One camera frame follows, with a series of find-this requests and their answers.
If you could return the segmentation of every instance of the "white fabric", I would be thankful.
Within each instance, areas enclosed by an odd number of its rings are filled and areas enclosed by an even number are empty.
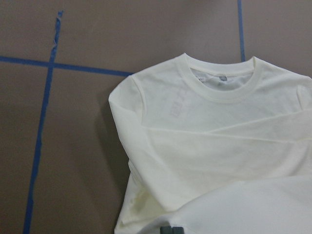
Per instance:
[[[283,205],[310,214],[304,194],[312,192],[309,77],[256,57],[214,64],[183,54],[127,77],[109,102],[131,170],[116,234],[159,233],[164,223],[185,227],[186,234],[284,234],[296,224]],[[285,189],[271,193],[275,184]],[[259,203],[240,210],[247,221],[233,230],[239,224],[233,209],[255,198]],[[250,214],[257,209],[264,213]],[[290,220],[281,222],[273,211]],[[297,233],[308,233],[311,217],[301,219]]]

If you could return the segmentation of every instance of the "shirt sleeve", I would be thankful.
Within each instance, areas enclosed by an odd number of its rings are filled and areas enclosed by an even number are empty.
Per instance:
[[[128,158],[137,161],[145,151],[146,138],[142,133],[143,98],[133,75],[123,80],[109,95],[109,104],[120,142]],[[135,163],[129,168],[136,181],[141,182]]]

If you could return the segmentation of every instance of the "blue tape line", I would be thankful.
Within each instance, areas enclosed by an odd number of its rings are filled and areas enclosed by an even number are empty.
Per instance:
[[[95,67],[75,66],[75,65],[62,64],[62,63],[55,63],[54,67],[59,68],[59,69],[65,69],[65,70],[100,73],[100,74],[122,76],[122,77],[127,77],[133,74],[130,72],[122,72],[122,71],[108,70],[108,69],[95,68]]]
[[[0,61],[10,62],[10,63],[19,63],[19,64],[24,64],[24,65],[40,66],[40,67],[49,66],[49,62],[41,62],[41,61],[22,59],[22,58],[10,58],[10,57],[4,57],[4,56],[0,56]]]
[[[33,191],[34,191],[34,185],[35,185],[35,181],[38,175],[38,169],[39,169],[39,163],[40,163],[42,130],[43,130],[43,124],[44,124],[47,106],[49,103],[49,94],[50,94],[50,89],[51,89],[52,74],[53,74],[53,68],[54,68],[53,64],[54,64],[55,56],[56,56],[57,49],[58,49],[60,18],[62,17],[62,14],[63,14],[63,11],[58,12],[58,17],[57,17],[57,21],[55,25],[56,33],[54,37],[54,46],[52,48],[51,55],[50,55],[48,74],[47,74],[44,94],[43,94],[43,101],[42,101],[41,114],[40,114],[40,120],[39,120],[39,126],[38,126],[33,168],[32,168],[31,177],[30,177],[30,185],[29,185],[29,191],[28,191],[28,199],[27,199],[23,234],[29,234],[30,232],[31,218],[32,218],[32,212],[33,212],[33,205],[34,205]]]
[[[23,58],[11,58],[11,57],[4,57],[4,56],[0,56],[0,61],[10,62],[10,63],[19,63],[19,64],[24,64],[24,65],[40,66],[40,67],[49,67],[50,65],[49,62],[42,62],[42,61],[23,59]],[[121,77],[127,77],[133,74],[131,72],[108,70],[108,69],[95,68],[95,67],[76,66],[76,65],[62,64],[62,63],[54,63],[53,67],[58,68],[58,69],[99,73],[99,74],[121,76]]]
[[[242,14],[242,1],[237,0],[238,8],[238,26],[239,26],[239,43],[240,43],[240,57],[242,62],[246,61],[245,59],[245,48],[244,48],[244,30],[243,30],[243,14]]]

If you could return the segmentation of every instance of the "gray floor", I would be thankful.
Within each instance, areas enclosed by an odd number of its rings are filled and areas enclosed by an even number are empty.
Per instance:
[[[312,1],[243,0],[246,59],[312,77]],[[0,56],[137,72],[184,52],[240,62],[237,2],[1,1]],[[0,233],[22,233],[47,68],[0,62]],[[108,106],[124,79],[55,69],[32,234],[111,234],[129,174]]]

